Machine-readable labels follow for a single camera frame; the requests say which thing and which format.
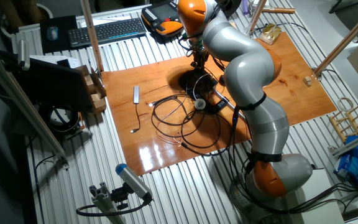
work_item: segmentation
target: monitor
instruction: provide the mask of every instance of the monitor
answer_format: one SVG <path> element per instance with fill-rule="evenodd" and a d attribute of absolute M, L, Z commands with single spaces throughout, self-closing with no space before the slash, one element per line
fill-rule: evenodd
<path fill-rule="evenodd" d="M 16 54 L 0 51 L 0 56 L 17 61 Z M 33 102 L 48 102 L 78 112 L 93 112 L 92 98 L 80 70 L 31 59 L 28 71 L 13 71 L 12 74 Z"/>

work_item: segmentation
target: metal table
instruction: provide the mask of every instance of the metal table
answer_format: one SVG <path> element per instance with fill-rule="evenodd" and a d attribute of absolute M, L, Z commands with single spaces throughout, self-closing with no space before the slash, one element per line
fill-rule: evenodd
<path fill-rule="evenodd" d="M 272 7 L 293 7 L 288 0 L 270 0 Z M 141 7 L 102 12 L 94 18 L 108 19 L 119 16 L 140 17 Z M 84 17 L 77 17 L 78 24 L 84 22 Z M 230 22 L 243 32 L 249 18 L 242 15 L 239 8 L 230 18 Z M 297 13 L 261 15 L 256 28 L 265 23 L 281 24 L 292 22 L 305 26 Z M 313 39 L 303 30 L 295 26 L 283 26 L 292 41 L 310 67 L 316 67 L 324 59 L 323 52 Z M 12 44 L 24 39 L 30 43 L 32 55 L 43 55 L 38 24 L 21 27 L 19 33 L 12 35 Z M 176 39 L 166 44 L 158 44 L 147 34 L 146 36 L 100 46 L 101 56 L 106 71 L 122 70 L 148 63 L 160 62 L 185 55 Z M 65 55 L 79 59 L 81 64 L 96 68 L 93 51 L 90 48 L 80 50 L 65 50 L 47 55 Z M 333 72 L 323 72 L 321 84 L 333 102 L 346 96 L 358 100 L 350 91 L 341 77 Z M 325 168 L 331 184 L 338 183 L 333 174 L 335 158 L 327 150 L 328 146 L 339 147 L 342 142 L 331 126 L 327 114 L 290 128 L 290 135 L 284 148 L 284 153 L 300 153 L 306 156 L 312 164 Z M 56 159 L 42 164 L 37 169 L 40 182 L 40 195 L 35 190 L 35 175 L 31 169 L 34 201 L 38 222 L 42 223 L 109 223 L 107 218 L 80 217 L 75 209 L 91 203 L 88 187 L 104 181 L 110 189 L 122 185 L 122 180 L 115 174 L 117 164 L 125 162 L 121 145 L 114 127 L 114 120 L 109 108 L 97 116 L 85 119 L 86 129 L 77 136 L 63 143 L 67 152 L 69 169 L 55 166 Z M 242 147 L 250 148 L 245 142 Z M 52 152 L 43 145 L 41 139 L 36 139 L 27 149 L 30 167 L 43 158 L 51 156 Z M 242 164 L 246 155 L 237 152 L 238 164 Z M 227 154 L 220 157 L 196 157 L 179 164 L 156 170 L 141 177 L 148 185 L 155 201 L 151 206 L 124 215 L 127 223 L 239 223 L 238 214 L 229 198 L 227 190 L 231 182 L 228 169 Z M 140 202 L 136 196 L 130 196 L 129 206 L 137 207 Z"/>

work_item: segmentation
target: orange device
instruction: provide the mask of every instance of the orange device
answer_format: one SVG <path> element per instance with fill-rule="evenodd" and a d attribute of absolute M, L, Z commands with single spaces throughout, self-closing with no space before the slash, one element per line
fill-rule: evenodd
<path fill-rule="evenodd" d="M 183 28 L 178 16 L 178 6 L 172 1 L 164 1 L 142 9 L 142 20 L 153 32 L 171 36 Z"/>

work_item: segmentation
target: glossy wooden surface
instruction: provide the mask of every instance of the glossy wooden surface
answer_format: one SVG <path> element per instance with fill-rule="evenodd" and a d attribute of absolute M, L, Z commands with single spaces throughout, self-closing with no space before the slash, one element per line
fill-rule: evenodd
<path fill-rule="evenodd" d="M 264 87 L 264 91 L 269 97 L 278 101 L 284 107 L 291 125 L 336 110 L 315 77 L 312 78 L 311 87 L 307 87 L 302 82 L 305 76 L 310 75 L 311 69 L 286 33 L 281 33 L 273 45 L 267 45 L 263 42 L 261 44 L 282 58 L 283 66 L 280 76 L 269 86 Z M 191 57 L 180 57 L 127 70 L 103 73 L 103 84 L 124 156 L 127 165 L 137 175 L 142 175 L 198 156 L 194 152 L 181 147 L 179 144 L 179 142 L 182 142 L 180 138 L 164 137 L 162 139 L 157 135 L 156 129 L 151 122 L 153 108 L 149 106 L 149 103 L 182 92 L 177 80 L 183 72 L 192 69 L 190 66 L 191 62 Z M 223 74 L 212 60 L 207 61 L 206 67 L 217 77 Z M 135 85 L 140 86 L 140 103 L 137 109 L 141 129 L 131 134 L 130 131 L 138 126 L 135 105 L 133 104 L 133 88 Z M 217 89 L 235 104 L 226 89 L 220 85 L 217 86 Z M 215 96 L 212 96 L 211 100 L 214 102 L 218 101 Z M 169 101 L 158 107 L 156 114 L 164 118 L 178 105 L 176 101 Z M 186 99 L 184 105 L 188 112 L 194 108 L 194 104 L 190 99 Z M 183 110 L 178 109 L 165 121 L 181 123 L 184 115 Z M 220 115 L 230 122 L 232 110 L 225 107 L 220 112 Z M 194 130 L 194 127 L 198 125 L 201 118 L 202 114 L 196 114 L 192 121 L 184 125 L 183 132 L 189 133 Z M 219 122 L 221 123 L 221 137 L 215 146 L 207 149 L 192 148 L 199 152 L 207 153 L 226 147 L 229 127 L 225 121 L 220 119 Z M 219 136 L 218 124 L 216 117 L 205 116 L 204 122 L 199 129 L 188 136 L 187 139 L 194 144 L 207 146 Z M 160 123 L 158 128 L 169 135 L 180 133 L 180 127 L 171 127 L 163 123 Z M 244 141 L 249 137 L 245 130 L 246 126 L 244 122 L 239 121 L 236 142 Z"/>

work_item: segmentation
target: black keyboard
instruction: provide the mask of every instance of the black keyboard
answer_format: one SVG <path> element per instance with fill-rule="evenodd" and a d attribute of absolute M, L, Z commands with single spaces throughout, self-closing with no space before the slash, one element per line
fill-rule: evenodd
<path fill-rule="evenodd" d="M 140 35 L 144 35 L 141 19 L 126 19 L 123 21 L 109 22 L 94 27 L 99 44 L 106 44 L 118 40 L 126 40 Z M 68 30 L 68 38 L 71 47 L 82 47 L 91 45 L 87 28 Z"/>

